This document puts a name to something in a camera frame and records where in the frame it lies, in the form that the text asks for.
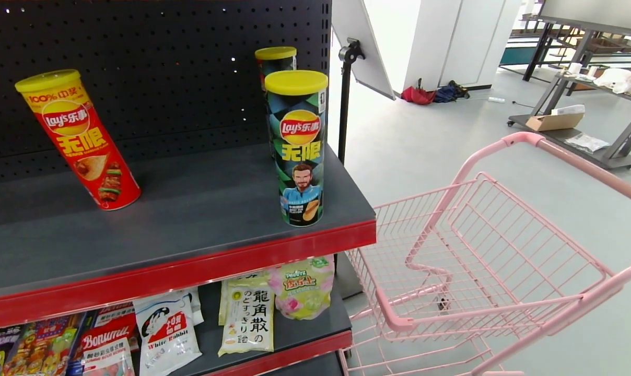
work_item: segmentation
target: store shelf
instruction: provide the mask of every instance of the store shelf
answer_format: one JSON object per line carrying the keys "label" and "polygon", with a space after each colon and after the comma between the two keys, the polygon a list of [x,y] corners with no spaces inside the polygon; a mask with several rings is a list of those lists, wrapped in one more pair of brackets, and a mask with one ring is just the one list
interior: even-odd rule
{"label": "store shelf", "polygon": [[581,79],[576,79],[574,77],[564,76],[563,74],[557,74],[557,76],[564,81],[569,81],[570,83],[577,83],[581,85],[585,85],[588,88],[601,90],[602,92],[609,93],[610,95],[618,96],[620,98],[624,98],[626,100],[631,101],[631,95],[626,95],[625,93],[613,93],[609,88],[602,88],[601,86],[596,85],[595,83],[589,83],[588,81],[583,81]]}
{"label": "store shelf", "polygon": [[325,151],[323,217],[282,221],[268,145],[132,164],[139,201],[95,207],[73,173],[0,183],[0,326],[374,243],[375,212]]}
{"label": "store shelf", "polygon": [[201,286],[201,301],[205,323],[195,327],[197,343],[202,356],[180,368],[170,376],[255,376],[293,364],[308,361],[322,354],[335,352],[352,344],[351,323],[337,285],[332,290],[332,305],[314,320],[286,319],[279,312],[274,315],[274,352],[251,351],[242,354],[225,354],[218,357],[223,340],[223,327],[218,326],[220,284]]}
{"label": "store shelf", "polygon": [[[509,121],[514,122],[521,126],[523,131],[535,132],[533,129],[527,126],[527,121],[530,115],[513,115],[509,116]],[[606,153],[606,148],[602,148],[601,150],[597,150],[593,154],[588,154],[583,152],[577,148],[572,147],[571,145],[567,145],[564,143],[567,139],[580,135],[581,131],[571,128],[571,129],[559,129],[556,131],[546,131],[546,132],[535,132],[540,135],[545,136],[547,140],[552,141],[552,143],[556,143],[560,145],[560,147],[573,152],[576,155],[583,157],[586,160],[589,160],[593,164],[601,167],[602,169],[612,170],[619,169],[622,167],[631,167],[631,156],[628,155],[626,157],[615,157],[615,158],[606,158],[604,154]]]}
{"label": "store shelf", "polygon": [[333,352],[268,373],[268,376],[343,376],[339,356]]}

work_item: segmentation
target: red chip can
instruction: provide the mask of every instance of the red chip can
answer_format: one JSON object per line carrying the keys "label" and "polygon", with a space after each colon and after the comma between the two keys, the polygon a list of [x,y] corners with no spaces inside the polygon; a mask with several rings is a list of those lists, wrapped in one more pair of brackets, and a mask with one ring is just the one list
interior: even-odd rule
{"label": "red chip can", "polygon": [[79,71],[39,74],[15,87],[100,209],[120,209],[139,198],[139,185],[102,126]]}

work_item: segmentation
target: cable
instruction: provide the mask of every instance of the cable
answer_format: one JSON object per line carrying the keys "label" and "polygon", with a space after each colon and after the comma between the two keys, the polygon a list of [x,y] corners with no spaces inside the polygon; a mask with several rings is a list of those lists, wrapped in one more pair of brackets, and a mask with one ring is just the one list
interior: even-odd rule
{"label": "cable", "polygon": [[516,104],[516,105],[522,105],[523,107],[529,107],[530,109],[533,109],[533,105],[521,104],[521,103],[518,103],[518,102],[516,102],[516,101],[513,101],[513,104]]}

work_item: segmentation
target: shopping cart wheel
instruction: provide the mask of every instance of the shopping cart wheel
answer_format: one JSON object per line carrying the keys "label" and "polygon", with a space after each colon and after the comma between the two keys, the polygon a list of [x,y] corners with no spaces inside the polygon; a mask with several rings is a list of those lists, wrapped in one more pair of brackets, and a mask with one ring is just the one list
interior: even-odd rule
{"label": "shopping cart wheel", "polygon": [[450,301],[446,298],[441,298],[439,302],[439,310],[447,310],[450,307]]}

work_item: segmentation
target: metal shelf rack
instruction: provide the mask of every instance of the metal shelf rack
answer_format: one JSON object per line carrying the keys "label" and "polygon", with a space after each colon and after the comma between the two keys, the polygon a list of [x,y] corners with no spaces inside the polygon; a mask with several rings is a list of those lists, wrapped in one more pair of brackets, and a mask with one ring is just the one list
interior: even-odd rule
{"label": "metal shelf rack", "polygon": [[[610,95],[615,95],[626,100],[631,100],[631,96],[617,95],[616,93],[613,93],[610,89],[601,88],[600,86],[597,86],[593,83],[587,83],[586,81],[580,81],[578,79],[574,79],[573,77],[557,74],[552,79],[552,82],[550,83],[548,88],[545,90],[545,93],[543,93],[541,99],[531,111],[531,114],[509,116],[507,122],[508,126],[518,124],[523,128],[523,130],[533,131],[530,128],[526,127],[528,119],[531,116],[536,116],[538,114],[550,114],[550,112],[557,106],[557,102],[561,98],[564,90],[566,90],[566,86],[569,83],[582,84],[596,90],[607,92]],[[540,132],[540,134],[545,136],[548,140],[551,140],[553,143],[557,143],[561,147],[564,147],[567,150],[575,153],[576,155],[589,160],[602,169],[612,170],[623,167],[629,169],[631,168],[631,122],[628,126],[626,126],[624,131],[609,147],[597,150],[593,154],[588,154],[587,152],[583,152],[565,143],[567,139],[578,136],[580,134],[580,131],[576,130],[575,128],[559,129],[556,131],[545,131]]]}
{"label": "metal shelf rack", "polygon": [[[330,148],[318,224],[284,224],[275,195],[253,52],[294,45],[299,69],[328,74],[331,6],[0,2],[0,327],[374,243],[375,212]],[[70,67],[142,187],[118,212],[95,207],[13,88]],[[201,288],[212,312],[216,286]],[[175,374],[340,371],[332,352],[352,335],[336,288],[317,320],[279,316],[276,352],[217,362],[219,333],[205,322],[203,357]]]}

